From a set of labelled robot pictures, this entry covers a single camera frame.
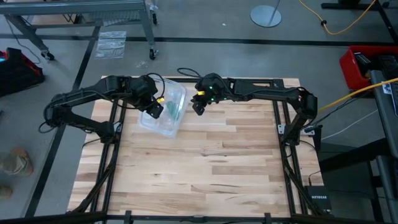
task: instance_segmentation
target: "butcher block tabletop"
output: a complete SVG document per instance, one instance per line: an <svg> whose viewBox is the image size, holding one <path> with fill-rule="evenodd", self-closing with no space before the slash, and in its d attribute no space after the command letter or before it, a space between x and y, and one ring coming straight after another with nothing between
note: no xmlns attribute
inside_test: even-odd
<svg viewBox="0 0 398 224"><path fill-rule="evenodd" d="M300 86L294 78L286 78L284 83L286 87ZM190 95L196 93L194 83L182 85ZM96 101L91 118L107 121L111 107L108 101ZM279 111L285 123L281 103ZM289 111L292 119L294 110L289 107ZM138 118L138 110L127 110L109 214L124 215L131 210L134 215L263 217L270 213L272 217L290 217L271 101L223 101L208 105L202 116L190 104L175 139L140 127ZM96 134L88 134L86 142L96 138ZM313 144L312 138L301 140ZM102 149L99 141L83 148L69 210L94 186ZM301 142L297 155L305 185L308 176L320 170L317 154ZM312 175L311 181L323 185L320 173ZM296 212L300 213L298 192L292 185Z"/></svg>

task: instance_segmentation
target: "wire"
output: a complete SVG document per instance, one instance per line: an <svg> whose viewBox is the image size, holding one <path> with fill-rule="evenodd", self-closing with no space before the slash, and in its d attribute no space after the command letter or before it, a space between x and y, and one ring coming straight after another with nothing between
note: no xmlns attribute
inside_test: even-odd
<svg viewBox="0 0 398 224"><path fill-rule="evenodd" d="M352 96L354 96L354 95L357 95L358 93L362 93L363 91L370 90L370 89L373 89L373 88L375 88L375 87L379 87L379 86L382 86L382 85L384 85L384 84L388 84L388 83L392 83L392 82L398 82L398 78L393 78L392 80L380 82L380 83L377 83L377 84L373 84L373 85L367 86L367 87L362 88L362 89L360 89L360 90L356 90L355 92L350 93L350 94L348 94L348 95L346 95L346 96L344 96L344 97L342 97L342 98L340 98L340 99L338 99L338 100L336 100L336 101L334 101L334 102L332 102L332 103L330 103L330 104L328 104L328 105L326 105L326 106L320 108L320 109L318 110L318 112L321 112L321 111L323 111L324 109L327 109L327 108L329 108L329 107L331 107L331 106L334 106L334 105L340 103L341 101L343 101L343 100L345 100L345 99L347 99L347 98L350 98L350 97L352 97Z"/></svg>
<svg viewBox="0 0 398 224"><path fill-rule="evenodd" d="M36 65L42 63L42 61L40 60L40 58L39 58L35 53L33 53L33 51L32 51L30 48L26 47L25 45L22 45L22 44L19 42L19 39L18 39L17 35L15 35L14 30L12 29L12 26L11 26L11 24L10 24L10 22L8 21L7 18L6 18L6 22L7 22L7 24L8 24L8 27L10 27L10 31L11 31L12 35L14 36L15 40L17 41L17 43L18 43L21 47L27 49L27 50L28 50L33 56L35 56L35 57L37 58L37 60L39 61L39 62L33 62L33 63L35 63Z"/></svg>
<svg viewBox="0 0 398 224"><path fill-rule="evenodd" d="M358 99L360 99L360 98L365 97L365 96L368 95L368 94L370 94L370 91L367 92L367 93L365 93L365 94L363 94L363 95L361 95L361 96L359 96L359 97L350 98L350 99L346 100L342 105L338 106L335 110L333 110L332 112L326 114L324 117L320 118L318 121L316 121L316 122L314 122L314 123L313 123L313 121L311 121L311 122L308 123L304 128L306 128L306 127L309 126L309 125L312 125L312 126L318 125L319 123L321 123L323 120L327 119L327 118L328 118L330 115L332 115L333 113L335 113L335 112L337 112L338 110L342 109L343 107L349 105L350 103L352 103L352 102L354 102L354 101L356 101L356 100L358 100Z"/></svg>
<svg viewBox="0 0 398 224"><path fill-rule="evenodd" d="M288 92L291 92L291 91L295 91L295 90L297 90L299 88L303 88L303 87L300 86L300 87L297 87L297 88L291 88L289 90L273 90L273 89L270 89L270 90L254 90L254 91L251 91L249 93L246 93L245 95L240 95L240 96L248 96L250 94L261 92L261 91L273 91L273 92L278 92L278 93L288 93Z"/></svg>
<svg viewBox="0 0 398 224"><path fill-rule="evenodd" d="M343 193L359 193L359 194L363 194L363 195L367 195L367 196L374 196L372 194L366 193L366 192L360 192L357 190L328 190L330 192L343 192ZM387 200L395 200L393 198L387 198L387 197L381 197L381 196L377 196L377 198L384 198Z"/></svg>
<svg viewBox="0 0 398 224"><path fill-rule="evenodd" d="M304 142L304 143L310 145L316 151L315 146L313 144L311 144L307 141L303 141L303 140L300 140L300 142ZM342 152L342 151L319 151L319 153L345 153L345 152Z"/></svg>
<svg viewBox="0 0 398 224"><path fill-rule="evenodd" d="M181 72L181 70L188 70L190 72L193 72L195 75L191 75L191 74L188 74L188 73L185 73L185 72ZM179 74L185 75L185 76L188 76L188 77L193 77L193 78L201 78L202 77L197 71L195 71L194 69L191 69L191 68L178 68L177 71L178 71Z"/></svg>
<svg viewBox="0 0 398 224"><path fill-rule="evenodd" d="M182 70L191 71L191 72L193 72L195 75L182 72ZM201 80L205 79L205 78L214 78L214 77L203 77L203 76L201 76L197 71L195 71L195 70L192 69L192 68L178 68L177 71L178 71L178 73L181 74L181 75L185 75L185 76L193 77L193 78L199 78L199 79L200 79L199 82L200 82ZM231 92L231 90L230 90L229 87L226 85L226 83L224 82L224 80L222 79L221 76L217 75L215 78L217 78L218 80L220 80L221 83L224 85L225 90L228 91L228 94L229 94L229 95L223 93L224 95L226 95L226 96L231 96L231 97L235 95L235 94L233 94L233 93Z"/></svg>
<svg viewBox="0 0 398 224"><path fill-rule="evenodd" d="M40 133L42 133L42 134L49 133L50 131L52 131L52 130L55 129L55 127L52 127L52 128L50 128L50 129L48 129L48 130L42 131L43 125L45 125L45 121L44 121L44 122L39 126L39 128L37 129L38 132L40 132Z"/></svg>
<svg viewBox="0 0 398 224"><path fill-rule="evenodd" d="M86 145L88 145L88 144L90 144L90 143L93 143L93 142L95 142L95 141L98 141L98 140L101 140L101 138L88 141L88 142L84 143L81 147L83 148L83 147L85 147Z"/></svg>
<svg viewBox="0 0 398 224"><path fill-rule="evenodd" d="M370 10L370 8L372 8L372 6L374 5L374 3L376 3L377 0L373 0L373 2L368 6L368 8L354 22L352 22L348 27L346 27L345 29L343 29L343 30L341 30L339 32L330 32L330 30L328 29L328 27L326 25L326 20L322 19L322 17L318 13L316 13L314 10L310 9L306 4L304 4L304 2L302 2L301 0L298 0L298 1L306 9L308 9L309 11L314 13L314 15L316 15L319 18L319 20L321 20L321 25L323 26L323 28L325 28L325 30L328 32L328 34L330 34L330 35L338 35L338 34L342 34L342 33L346 32L347 30L351 29L351 27L353 25L355 25L355 23L360 21L362 19L362 17L364 17L365 14Z"/></svg>
<svg viewBox="0 0 398 224"><path fill-rule="evenodd" d="M317 173L319 173L319 172L321 172L321 171L316 171L316 172L314 172L314 173L312 173L312 174L310 174L310 175L308 176L308 183L310 184L310 186L312 186L312 184L311 184L311 176L314 175L314 174L317 174Z"/></svg>
<svg viewBox="0 0 398 224"><path fill-rule="evenodd" d="M148 76L148 77L149 77L149 75L157 75L157 76L162 80L162 83L163 83L163 91L162 91L162 94L160 95L160 97L158 97L157 99L163 98L163 97L164 97L164 91L165 91L165 89L166 89L166 83L164 82L163 77L162 77L161 75L159 75L158 73L154 73L154 72L150 72L150 73L146 74L145 76Z"/></svg>
<svg viewBox="0 0 398 224"><path fill-rule="evenodd" d="M377 111L378 111L378 110L375 110L375 111L373 111L372 113L369 113L369 114L366 115L365 117L363 117L363 118L361 118L361 119L355 121L354 123L350 124L350 125L347 126L345 129L343 129L343 130L341 130L341 131L338 131L338 132L336 132L335 134L331 134L331 135L329 135L329 136L327 136L327 137L324 137L324 138L322 138L321 140L328 139L328 138L330 138L330 137L333 137L333 136L336 136L337 134L342 133L343 131L346 131L348 128L352 127L354 124L356 124L356 123L362 121L363 119L367 118L368 116L371 116L372 114L376 113Z"/></svg>

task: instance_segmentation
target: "concrete floor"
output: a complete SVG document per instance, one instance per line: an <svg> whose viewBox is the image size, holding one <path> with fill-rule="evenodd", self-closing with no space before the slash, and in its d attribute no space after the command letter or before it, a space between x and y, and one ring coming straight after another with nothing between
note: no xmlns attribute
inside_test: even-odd
<svg viewBox="0 0 398 224"><path fill-rule="evenodd" d="M320 2L305 1L329 19L331 30L340 30L355 20L361 11L322 10ZM275 0L167 0L157 5L160 24L154 27L156 37L210 37L231 39L272 40L341 40L391 42L389 33L379 14L369 12L358 25L343 35L327 35L319 20L297 1L282 1L279 10L282 22L273 28L262 28L250 20L250 10L259 4L275 4ZM387 10L390 20L398 30L398 10ZM2 33L9 33L4 18L0 17ZM91 35L93 28L41 29L38 34ZM103 27L101 31L125 30L127 36L143 36L140 26ZM21 43L40 52L27 40ZM77 75L88 41L45 40L57 61L42 60L46 81L40 86L0 98L0 136L2 151L12 147L27 148L34 163L35 172L28 178L8 177L0 174L0 184L12 186L14 194L8 201L0 202L0 219L21 217L39 178L52 133L39 134L38 125L43 121L42 110L56 93L68 92ZM0 49L20 48L15 40L0 39ZM249 45L249 44L199 44L157 43L160 51L156 60L148 57L146 42L127 42L124 58L98 60L91 57L81 86L96 83L103 75L142 75L157 72L163 76L176 75L178 67L189 67L202 74L216 72L228 77L281 77L299 78L302 86L314 92L319 107L327 105L347 94L348 89L341 72L339 58L347 47L316 47L298 45ZM35 58L22 50L29 58ZM93 103L74 109L82 116L90 117ZM374 100L360 99L323 122L323 136L329 136L376 109ZM380 119L374 114L356 124L343 134L325 142L360 146L384 136ZM64 213L73 187L85 133L67 128L62 138L54 165L46 183L36 215ZM330 154L320 155L320 159ZM325 174L325 185L333 190L369 192L368 176L362 164ZM333 213L339 217L372 220L370 202L366 195L332 192Z"/></svg>

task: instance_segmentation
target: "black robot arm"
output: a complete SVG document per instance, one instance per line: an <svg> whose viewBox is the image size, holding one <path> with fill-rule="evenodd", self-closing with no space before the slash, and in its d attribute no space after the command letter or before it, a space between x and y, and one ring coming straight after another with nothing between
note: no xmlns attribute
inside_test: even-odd
<svg viewBox="0 0 398 224"><path fill-rule="evenodd" d="M131 109L146 111L153 118L158 118L163 107L154 97L156 93L155 81L148 75L139 78L108 76L93 86L55 95L44 109L45 123L51 127L67 124L84 131L94 132L100 137L102 143L111 143L115 140L113 123L109 121L100 123L84 118L74 114L72 108L99 99L114 103L122 100L132 105Z"/></svg>
<svg viewBox="0 0 398 224"><path fill-rule="evenodd" d="M317 116L317 98L302 87L257 86L251 82L228 78L223 80L211 73L195 85L198 94L193 96L193 109L202 115L205 106L224 100L249 101L253 99L286 101L293 106L296 116L290 125L285 125L282 141L296 146L300 142L300 131L308 120Z"/></svg>

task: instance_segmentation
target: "metal shelf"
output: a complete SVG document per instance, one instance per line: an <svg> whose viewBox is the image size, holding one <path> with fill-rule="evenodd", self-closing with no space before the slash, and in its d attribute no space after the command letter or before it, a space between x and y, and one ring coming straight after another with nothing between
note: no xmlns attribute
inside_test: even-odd
<svg viewBox="0 0 398 224"><path fill-rule="evenodd" d="M154 59L155 49L153 24L157 24L154 11L147 9L144 0L73 0L43 2L4 2L0 0L0 14L4 14L19 31L39 50L42 56L51 60L49 48L36 35L36 29L76 26L113 26L142 24L149 44L150 58ZM51 24L30 23L22 16L61 15L65 22Z"/></svg>

